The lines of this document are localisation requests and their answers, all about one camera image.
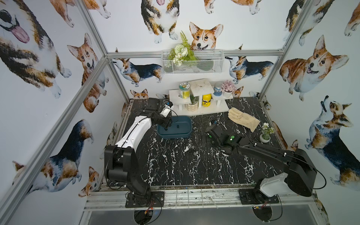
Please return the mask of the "black hex nut cluster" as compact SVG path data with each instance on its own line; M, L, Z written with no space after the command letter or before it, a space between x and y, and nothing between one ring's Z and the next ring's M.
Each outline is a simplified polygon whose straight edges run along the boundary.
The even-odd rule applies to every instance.
M201 150L202 150L202 142L201 141L193 141L188 139L186 142L184 153L196 158L201 157Z

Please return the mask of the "artificial green white flowers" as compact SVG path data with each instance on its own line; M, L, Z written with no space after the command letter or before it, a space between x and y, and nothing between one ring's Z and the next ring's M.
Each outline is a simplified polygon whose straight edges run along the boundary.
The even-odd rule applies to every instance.
M183 31L180 32L180 36L182 42L170 50L167 59L173 66L194 66L198 58L191 50L191 46Z

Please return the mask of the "pink flower pot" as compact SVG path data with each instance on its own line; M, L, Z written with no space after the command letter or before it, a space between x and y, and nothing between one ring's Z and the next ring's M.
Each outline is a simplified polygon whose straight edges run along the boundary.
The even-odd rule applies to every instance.
M229 80L226 80L221 85L221 90L225 98L229 98L230 96L232 96L232 93L235 91L235 89L236 86Z

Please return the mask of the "green label tin can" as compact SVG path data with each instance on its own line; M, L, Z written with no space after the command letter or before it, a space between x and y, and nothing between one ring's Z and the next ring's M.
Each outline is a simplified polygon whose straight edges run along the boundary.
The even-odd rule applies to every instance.
M188 99L190 97L190 84L188 82L179 84L179 97L182 99Z

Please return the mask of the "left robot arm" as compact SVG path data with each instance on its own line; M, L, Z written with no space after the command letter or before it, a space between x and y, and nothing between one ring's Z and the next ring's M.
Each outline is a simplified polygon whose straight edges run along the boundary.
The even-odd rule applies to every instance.
M104 150L105 179L108 187L119 184L127 187L127 208L152 207L155 197L150 185L139 174L136 150L146 132L153 125L167 129L172 124L173 103L168 101L163 109L153 104L137 112L133 124L115 145Z

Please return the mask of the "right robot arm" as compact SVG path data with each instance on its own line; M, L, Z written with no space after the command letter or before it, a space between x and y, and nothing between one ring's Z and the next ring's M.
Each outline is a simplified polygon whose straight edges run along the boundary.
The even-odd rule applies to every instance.
M226 155L238 153L260 159L279 169L282 173L271 178L262 178L249 194L256 201L268 199L284 193L295 193L299 196L312 196L317 169L307 153L303 150L289 151L258 143L246 136L226 133L216 124L209 126L205 134L214 147Z

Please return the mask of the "white tiered display shelf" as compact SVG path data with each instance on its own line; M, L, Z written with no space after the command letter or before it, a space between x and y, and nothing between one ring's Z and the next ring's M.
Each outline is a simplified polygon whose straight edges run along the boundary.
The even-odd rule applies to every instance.
M186 105L190 104L190 98L182 99L179 97L179 89L169 91L169 100L173 103L173 110L179 116L197 116L204 114L213 114L213 113L224 113L229 110L226 100L233 99L233 96L225 98L222 96L214 96L214 86L211 85L208 79L201 79L190 81L190 94L193 94L195 97L199 97L198 110L195 112L190 112L186 109ZM209 107L202 106L202 97L203 95L211 94L211 105Z

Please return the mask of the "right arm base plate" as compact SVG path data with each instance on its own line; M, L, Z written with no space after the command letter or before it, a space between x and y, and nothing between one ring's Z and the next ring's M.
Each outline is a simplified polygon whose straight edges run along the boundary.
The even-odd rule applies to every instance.
M240 201L243 205L259 205L279 203L277 195L268 197L257 189L239 189Z

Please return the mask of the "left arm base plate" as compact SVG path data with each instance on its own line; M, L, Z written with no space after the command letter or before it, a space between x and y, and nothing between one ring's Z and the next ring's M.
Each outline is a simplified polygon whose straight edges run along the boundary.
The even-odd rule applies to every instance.
M125 208L149 208L163 207L165 200L165 192L152 191L145 196L129 192L126 195Z

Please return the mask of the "small potted white flower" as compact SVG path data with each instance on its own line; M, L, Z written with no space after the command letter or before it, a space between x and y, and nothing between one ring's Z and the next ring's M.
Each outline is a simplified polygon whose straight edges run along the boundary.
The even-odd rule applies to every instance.
M260 135L260 141L262 143L268 143L271 139L271 135L275 133L275 129L269 125L269 123L264 123L262 125L262 133Z

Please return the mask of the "yellow can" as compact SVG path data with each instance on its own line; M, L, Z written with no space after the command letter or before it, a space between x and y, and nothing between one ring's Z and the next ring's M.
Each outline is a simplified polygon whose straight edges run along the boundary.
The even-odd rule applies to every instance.
M202 106L209 107L211 105L212 95L206 94L202 96Z

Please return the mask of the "teal plastic storage box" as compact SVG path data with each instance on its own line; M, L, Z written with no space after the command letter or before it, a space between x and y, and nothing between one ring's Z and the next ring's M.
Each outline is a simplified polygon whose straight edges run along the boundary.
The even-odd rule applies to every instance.
M163 139L189 138L192 132L192 121L188 116L172 117L168 128L157 126L157 134Z

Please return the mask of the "woven pot green plant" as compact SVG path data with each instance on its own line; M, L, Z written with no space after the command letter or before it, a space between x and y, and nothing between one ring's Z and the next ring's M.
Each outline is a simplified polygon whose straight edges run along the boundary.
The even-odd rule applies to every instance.
M199 97L195 97L193 94L190 95L190 104L186 105L186 109L190 112L195 112L198 110Z

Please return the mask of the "beige work glove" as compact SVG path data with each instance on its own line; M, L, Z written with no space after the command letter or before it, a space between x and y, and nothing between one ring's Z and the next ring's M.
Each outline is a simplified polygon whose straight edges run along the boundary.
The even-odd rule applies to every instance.
M254 132L260 124L260 120L257 118L234 107L228 111L228 118L232 122L250 129L251 132Z

